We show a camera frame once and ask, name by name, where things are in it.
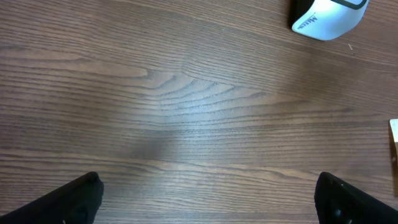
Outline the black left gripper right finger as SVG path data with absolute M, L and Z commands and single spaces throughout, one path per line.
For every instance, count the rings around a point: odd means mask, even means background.
M 320 224 L 397 224 L 397 210 L 329 172 L 320 174 L 314 199 Z

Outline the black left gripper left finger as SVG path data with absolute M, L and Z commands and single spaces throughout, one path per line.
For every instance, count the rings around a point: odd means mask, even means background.
M 89 172 L 1 216 L 1 224 L 93 223 L 103 194 L 104 183 L 98 173 Z

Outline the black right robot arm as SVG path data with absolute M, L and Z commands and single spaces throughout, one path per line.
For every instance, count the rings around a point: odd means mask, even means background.
M 389 121 L 389 142 L 394 195 L 397 197 L 397 119 L 391 119 Z

